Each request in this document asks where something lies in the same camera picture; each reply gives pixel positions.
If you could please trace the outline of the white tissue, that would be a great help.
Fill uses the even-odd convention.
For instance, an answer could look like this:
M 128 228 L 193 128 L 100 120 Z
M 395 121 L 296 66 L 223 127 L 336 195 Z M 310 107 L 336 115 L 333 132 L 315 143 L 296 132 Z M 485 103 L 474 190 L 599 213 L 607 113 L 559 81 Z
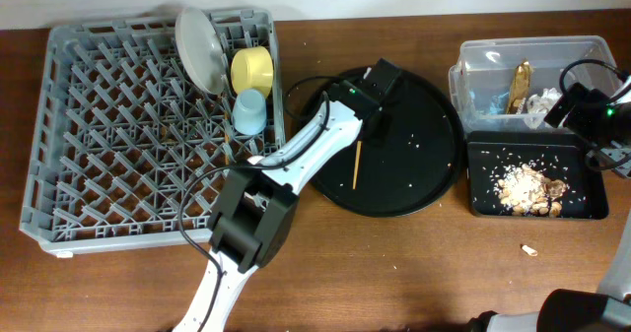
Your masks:
M 530 96 L 524 103 L 523 114 L 527 128 L 536 130 L 543 125 L 544 117 L 561 99 L 562 94 L 555 88 L 544 89 L 540 95 Z

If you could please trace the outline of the brown gold snack wrapper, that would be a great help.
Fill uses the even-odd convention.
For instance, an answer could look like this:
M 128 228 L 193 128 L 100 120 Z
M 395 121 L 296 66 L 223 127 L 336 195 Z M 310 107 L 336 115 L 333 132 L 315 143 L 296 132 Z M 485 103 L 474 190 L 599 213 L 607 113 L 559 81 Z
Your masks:
M 530 79 L 533 68 L 527 59 L 519 64 L 514 72 L 514 78 L 509 89 L 509 100 L 505 108 L 506 114 L 517 114 L 522 102 L 529 92 Z

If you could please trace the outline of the food scraps pile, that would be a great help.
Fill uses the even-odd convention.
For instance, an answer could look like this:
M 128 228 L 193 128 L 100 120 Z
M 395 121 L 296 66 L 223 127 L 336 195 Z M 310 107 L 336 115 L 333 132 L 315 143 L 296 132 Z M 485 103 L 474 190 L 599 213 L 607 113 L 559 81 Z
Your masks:
M 561 198 L 569 184 L 552 179 L 533 163 L 506 166 L 503 174 L 492 174 L 493 194 L 499 205 L 512 216 L 558 218 L 563 210 Z

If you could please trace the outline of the light blue plastic cup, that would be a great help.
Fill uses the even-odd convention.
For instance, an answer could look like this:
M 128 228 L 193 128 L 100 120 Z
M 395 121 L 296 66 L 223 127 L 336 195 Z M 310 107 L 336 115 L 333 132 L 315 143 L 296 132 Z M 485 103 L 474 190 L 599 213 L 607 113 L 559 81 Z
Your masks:
M 253 136 L 261 132 L 267 120 L 265 97 L 256 89 L 242 91 L 236 98 L 232 118 L 239 133 Z

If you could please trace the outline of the yellow bowl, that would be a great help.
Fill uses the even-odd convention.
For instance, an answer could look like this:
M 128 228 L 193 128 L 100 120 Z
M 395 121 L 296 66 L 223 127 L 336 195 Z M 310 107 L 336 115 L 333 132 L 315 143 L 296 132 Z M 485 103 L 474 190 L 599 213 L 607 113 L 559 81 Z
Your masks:
M 273 60 L 269 51 L 263 46 L 239 50 L 231 64 L 231 81 L 237 94 L 255 89 L 267 98 L 274 81 Z

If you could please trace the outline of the grey round plate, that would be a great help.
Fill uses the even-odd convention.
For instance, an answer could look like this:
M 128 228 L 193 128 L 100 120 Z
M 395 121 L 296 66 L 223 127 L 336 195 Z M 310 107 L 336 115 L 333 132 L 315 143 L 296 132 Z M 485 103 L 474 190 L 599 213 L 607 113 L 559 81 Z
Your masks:
M 210 20 L 201 10 L 187 7 L 178 14 L 175 42 L 190 81 L 207 94 L 224 92 L 223 48 Z

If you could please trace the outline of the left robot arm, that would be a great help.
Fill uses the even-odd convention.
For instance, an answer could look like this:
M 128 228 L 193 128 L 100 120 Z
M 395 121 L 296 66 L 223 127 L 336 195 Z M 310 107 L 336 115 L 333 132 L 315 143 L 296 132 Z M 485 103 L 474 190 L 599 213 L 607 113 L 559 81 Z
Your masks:
M 337 153 L 386 125 L 386 99 L 402 75 L 381 59 L 353 80 L 333 77 L 307 124 L 267 157 L 198 175 L 181 197 L 181 221 L 201 182 L 222 174 L 223 188 L 209 218 L 210 246 L 194 243 L 208 261 L 201 283 L 177 331 L 222 331 L 247 280 L 266 266 L 287 239 L 300 193 Z

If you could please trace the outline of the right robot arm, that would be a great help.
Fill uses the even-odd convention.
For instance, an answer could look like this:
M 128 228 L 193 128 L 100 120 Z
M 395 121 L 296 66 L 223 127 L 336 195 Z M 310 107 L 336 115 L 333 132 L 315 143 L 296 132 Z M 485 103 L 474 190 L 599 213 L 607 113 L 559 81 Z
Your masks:
M 603 148 L 619 150 L 630 144 L 630 103 L 619 100 L 630 94 L 630 75 L 616 71 L 622 85 L 609 97 L 580 83 L 566 88 L 547 112 L 544 121 L 565 127 L 583 140 L 589 151 L 583 165 L 594 171 L 614 169 L 628 156 L 593 166 Z M 594 293 L 558 289 L 540 311 L 509 315 L 487 311 L 472 318 L 466 331 L 628 331 L 630 329 L 630 225 L 626 224 L 614 260 Z

